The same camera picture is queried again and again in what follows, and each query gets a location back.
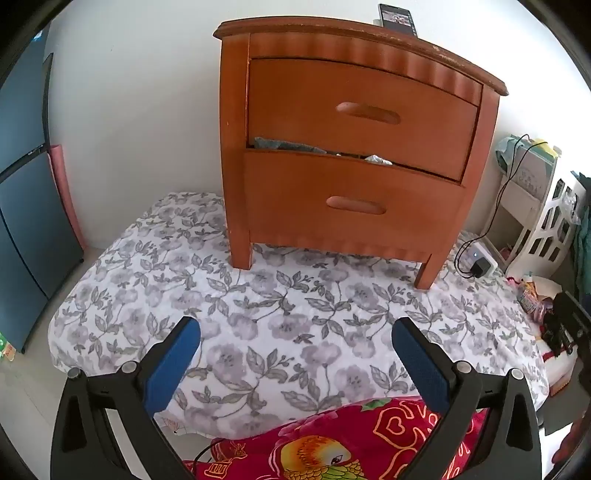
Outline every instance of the gray leaf pattern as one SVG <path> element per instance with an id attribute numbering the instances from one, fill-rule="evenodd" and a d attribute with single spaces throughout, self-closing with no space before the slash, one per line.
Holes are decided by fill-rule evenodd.
<path id="1" fill-rule="evenodd" d="M 521 368 L 541 405 L 544 365 L 515 292 L 500 271 L 457 275 L 457 246 L 427 292 L 413 288 L 413 262 L 289 247 L 254 245 L 252 269 L 240 271 L 229 263 L 223 199 L 172 193 L 65 299 L 48 332 L 51 357 L 63 371 L 111 373 L 192 316 L 202 342 L 160 418 L 239 439 L 350 402 L 417 394 L 391 340 L 408 316 L 454 361 L 491 374 Z"/>

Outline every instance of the parrot print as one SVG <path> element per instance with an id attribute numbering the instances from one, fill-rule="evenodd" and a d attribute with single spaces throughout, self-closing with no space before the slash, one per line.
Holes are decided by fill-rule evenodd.
<path id="1" fill-rule="evenodd" d="M 281 466 L 287 480 L 365 480 L 361 464 L 341 443 L 318 435 L 285 445 Z"/>

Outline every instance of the blue refrigerator door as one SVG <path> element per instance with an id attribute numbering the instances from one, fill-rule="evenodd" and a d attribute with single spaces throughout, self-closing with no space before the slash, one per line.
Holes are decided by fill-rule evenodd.
<path id="1" fill-rule="evenodd" d="M 22 351 L 46 302 L 0 220 L 0 332 L 17 350 Z"/>
<path id="2" fill-rule="evenodd" d="M 45 141 L 42 69 L 48 30 L 29 43 L 0 89 L 0 172 Z"/>
<path id="3" fill-rule="evenodd" d="M 82 260 L 83 251 L 61 204 L 46 153 L 0 184 L 0 211 L 25 264 L 51 297 Z"/>

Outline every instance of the white wall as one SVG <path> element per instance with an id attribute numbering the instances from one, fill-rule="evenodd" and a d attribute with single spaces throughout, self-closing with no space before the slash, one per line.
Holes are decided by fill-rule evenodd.
<path id="1" fill-rule="evenodd" d="M 176 190 L 221 192 L 218 134 L 224 20 L 318 15 L 371 23 L 373 0 L 74 0 L 54 21 L 52 142 L 62 143 L 74 205 L 105 247 Z M 552 34 L 517 0 L 395 0 L 421 38 L 505 81 L 495 139 L 525 132 L 582 163 L 591 93 Z M 500 174 L 489 159 L 466 226 L 485 221 Z"/>

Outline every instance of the smartphone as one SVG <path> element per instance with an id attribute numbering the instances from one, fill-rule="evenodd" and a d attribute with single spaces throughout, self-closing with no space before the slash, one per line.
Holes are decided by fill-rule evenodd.
<path id="1" fill-rule="evenodd" d="M 414 28 L 413 16 L 408 10 L 384 4 L 379 4 L 378 8 L 384 28 L 418 37 L 417 30 Z"/>

